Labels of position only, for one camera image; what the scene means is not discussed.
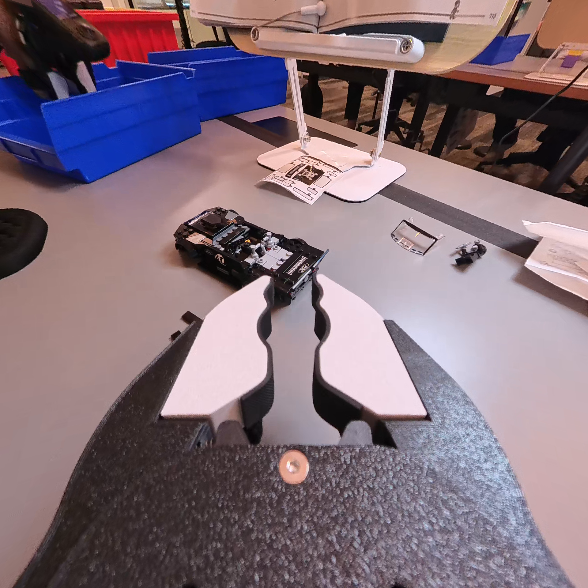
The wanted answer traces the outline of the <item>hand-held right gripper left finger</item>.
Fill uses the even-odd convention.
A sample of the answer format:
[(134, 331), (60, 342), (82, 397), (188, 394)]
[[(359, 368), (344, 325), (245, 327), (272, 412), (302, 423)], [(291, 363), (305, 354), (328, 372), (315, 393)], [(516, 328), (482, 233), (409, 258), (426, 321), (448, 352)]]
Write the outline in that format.
[(273, 376), (273, 281), (260, 277), (225, 298), (204, 318), (161, 409), (164, 419), (204, 419), (213, 428), (233, 420), (249, 427), (263, 418), (246, 414)]

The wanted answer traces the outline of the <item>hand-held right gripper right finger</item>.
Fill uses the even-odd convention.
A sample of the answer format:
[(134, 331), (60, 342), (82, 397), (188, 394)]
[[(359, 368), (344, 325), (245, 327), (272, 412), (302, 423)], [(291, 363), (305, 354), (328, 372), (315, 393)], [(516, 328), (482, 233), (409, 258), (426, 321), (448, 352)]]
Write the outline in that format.
[(423, 420), (427, 410), (384, 319), (323, 274), (313, 278), (313, 404), (331, 425)]

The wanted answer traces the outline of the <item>black lego tile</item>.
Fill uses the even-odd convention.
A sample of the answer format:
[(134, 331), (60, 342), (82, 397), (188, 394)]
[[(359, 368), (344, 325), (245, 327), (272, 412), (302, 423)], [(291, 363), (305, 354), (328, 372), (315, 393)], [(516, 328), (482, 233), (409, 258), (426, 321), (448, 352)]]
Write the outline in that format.
[[(187, 311), (185, 312), (182, 316), (181, 316), (181, 321), (186, 323), (187, 326), (191, 326), (191, 325), (196, 325), (196, 330), (199, 330), (199, 328), (202, 325), (203, 320), (198, 317), (197, 315), (195, 315), (194, 313), (192, 313), (191, 311)], [(176, 332), (173, 332), (173, 334), (171, 334), (170, 336), (170, 341), (174, 341), (175, 339), (177, 339), (184, 331), (183, 330), (177, 330)]]

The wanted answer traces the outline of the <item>black lego car model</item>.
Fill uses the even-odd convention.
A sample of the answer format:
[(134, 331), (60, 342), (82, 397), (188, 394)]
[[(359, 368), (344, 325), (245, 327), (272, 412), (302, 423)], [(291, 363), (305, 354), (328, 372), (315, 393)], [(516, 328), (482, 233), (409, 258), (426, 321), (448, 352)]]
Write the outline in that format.
[(214, 207), (180, 224), (175, 249), (236, 286), (259, 277), (273, 280), (275, 298), (289, 305), (310, 282), (328, 250), (247, 221), (235, 210)]

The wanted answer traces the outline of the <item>lego instruction booklet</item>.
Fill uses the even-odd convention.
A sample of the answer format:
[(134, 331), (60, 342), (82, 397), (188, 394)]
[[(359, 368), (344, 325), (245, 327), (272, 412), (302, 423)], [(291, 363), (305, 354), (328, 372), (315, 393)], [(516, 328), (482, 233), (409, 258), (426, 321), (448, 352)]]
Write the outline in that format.
[(507, 1), (190, 1), (200, 23), (328, 33), (404, 22), (497, 26)]

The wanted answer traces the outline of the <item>white metal stand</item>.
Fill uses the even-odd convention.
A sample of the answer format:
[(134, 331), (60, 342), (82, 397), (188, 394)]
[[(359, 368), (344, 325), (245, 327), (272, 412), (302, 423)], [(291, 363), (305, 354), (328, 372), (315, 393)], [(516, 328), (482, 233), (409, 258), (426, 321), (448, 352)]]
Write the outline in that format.
[[(270, 51), (284, 50), (296, 54), (317, 54), (323, 57), (356, 58), (378, 61), (384, 64), (418, 63), (424, 56), (424, 44), (410, 35), (394, 35), (384, 33), (368, 33), (366, 35), (319, 34), (294, 32), (271, 27), (281, 17), (255, 26), (251, 29), (251, 40), (256, 48)], [(383, 106), (385, 108), (378, 131), (376, 147), (368, 155), (359, 152), (343, 154), (337, 146), (330, 143), (319, 143), (311, 138), (307, 131), (303, 113), (302, 92), (299, 85), (298, 67), (295, 58), (285, 59), (288, 71), (293, 105), (295, 107), (296, 124), (300, 142), (300, 150), (313, 158), (339, 169), (341, 172), (352, 168), (371, 168), (379, 160), (385, 142), (387, 111), (392, 95), (394, 70), (388, 69), (385, 81)]]

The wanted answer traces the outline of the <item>clear lego windshield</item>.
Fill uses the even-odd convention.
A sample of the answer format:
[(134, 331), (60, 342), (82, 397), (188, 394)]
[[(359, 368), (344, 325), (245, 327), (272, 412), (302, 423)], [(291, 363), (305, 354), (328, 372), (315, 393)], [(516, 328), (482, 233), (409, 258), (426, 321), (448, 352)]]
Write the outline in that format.
[(402, 249), (419, 256), (424, 256), (438, 241), (445, 238), (441, 233), (432, 235), (416, 226), (412, 217), (403, 219), (390, 236)]

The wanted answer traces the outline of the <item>small black lego piece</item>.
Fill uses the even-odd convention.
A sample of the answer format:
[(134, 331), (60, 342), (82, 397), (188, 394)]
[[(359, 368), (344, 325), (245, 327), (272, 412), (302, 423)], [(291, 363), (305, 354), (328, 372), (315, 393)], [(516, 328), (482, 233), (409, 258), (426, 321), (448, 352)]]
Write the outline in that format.
[(456, 247), (454, 265), (458, 268), (470, 266), (487, 253), (488, 248), (479, 239)]

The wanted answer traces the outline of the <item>red plastic bin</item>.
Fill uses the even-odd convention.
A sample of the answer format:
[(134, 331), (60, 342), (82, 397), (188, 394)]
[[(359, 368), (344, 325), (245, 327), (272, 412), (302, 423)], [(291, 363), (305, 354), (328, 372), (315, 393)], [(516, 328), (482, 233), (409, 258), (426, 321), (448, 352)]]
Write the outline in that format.
[[(102, 1), (68, 2), (109, 42), (109, 57), (94, 63), (114, 66), (116, 61), (146, 62), (152, 51), (178, 48), (173, 24), (179, 16), (174, 12), (105, 9)], [(11, 75), (19, 75), (17, 63), (4, 50), (1, 64)]]

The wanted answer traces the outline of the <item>black mesh pad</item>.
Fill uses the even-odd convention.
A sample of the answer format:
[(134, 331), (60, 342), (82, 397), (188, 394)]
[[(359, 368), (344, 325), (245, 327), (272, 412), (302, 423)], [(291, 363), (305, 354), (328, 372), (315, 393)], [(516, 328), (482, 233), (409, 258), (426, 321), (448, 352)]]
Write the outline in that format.
[(33, 262), (41, 253), (48, 225), (38, 214), (25, 209), (1, 209), (1, 279)]

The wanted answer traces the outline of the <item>white sticker sheet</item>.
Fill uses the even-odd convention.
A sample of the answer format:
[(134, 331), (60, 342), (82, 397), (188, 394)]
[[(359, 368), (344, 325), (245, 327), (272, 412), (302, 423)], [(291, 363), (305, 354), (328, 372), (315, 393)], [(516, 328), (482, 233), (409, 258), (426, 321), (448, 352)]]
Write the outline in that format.
[(284, 188), (294, 197), (312, 205), (342, 174), (340, 169), (304, 155), (278, 167), (258, 183)]

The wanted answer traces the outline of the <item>white paper bags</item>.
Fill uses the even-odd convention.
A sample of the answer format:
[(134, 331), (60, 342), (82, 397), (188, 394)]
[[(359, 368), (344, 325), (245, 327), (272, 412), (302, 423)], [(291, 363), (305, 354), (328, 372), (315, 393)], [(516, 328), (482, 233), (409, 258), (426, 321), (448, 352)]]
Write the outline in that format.
[(523, 220), (540, 241), (525, 267), (556, 287), (587, 300), (587, 231), (552, 222)]

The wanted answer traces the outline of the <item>wooden work table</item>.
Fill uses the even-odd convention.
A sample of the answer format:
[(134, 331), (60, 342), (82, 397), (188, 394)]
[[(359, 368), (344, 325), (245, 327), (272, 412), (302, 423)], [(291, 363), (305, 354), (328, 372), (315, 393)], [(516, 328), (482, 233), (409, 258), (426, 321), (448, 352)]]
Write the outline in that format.
[[(298, 71), (308, 74), (317, 74), (320, 77), (348, 82), (358, 82), (363, 85), (375, 82), (376, 86), (383, 82), (386, 77), (386, 70), (383, 69), (333, 63), (318, 63), (305, 60), (298, 60)], [(540, 93), (544, 95), (554, 95), (558, 90), (563, 88), (563, 84), (528, 79), (525, 77), (524, 72), (500, 70), (494, 67), (472, 64), (466, 64), (455, 70), (443, 74), (437, 74), (436, 76), (456, 81), (489, 86), (501, 86), (503, 88)]]

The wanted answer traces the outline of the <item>small blue plastic bin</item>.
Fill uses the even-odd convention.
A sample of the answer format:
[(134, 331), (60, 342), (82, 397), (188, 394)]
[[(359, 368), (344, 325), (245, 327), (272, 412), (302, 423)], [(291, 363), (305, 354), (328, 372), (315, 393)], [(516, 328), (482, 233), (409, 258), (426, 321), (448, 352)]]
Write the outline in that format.
[(470, 61), (476, 65), (498, 65), (512, 62), (525, 47), (530, 34), (496, 36), (479, 55)]

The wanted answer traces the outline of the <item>light wooden chair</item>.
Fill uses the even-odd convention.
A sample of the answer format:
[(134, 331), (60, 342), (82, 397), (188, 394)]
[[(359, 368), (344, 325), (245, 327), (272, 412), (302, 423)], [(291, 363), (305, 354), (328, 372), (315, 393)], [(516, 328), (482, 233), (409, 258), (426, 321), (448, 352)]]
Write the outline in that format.
[(587, 1), (551, 1), (537, 35), (543, 49), (562, 43), (587, 44)]

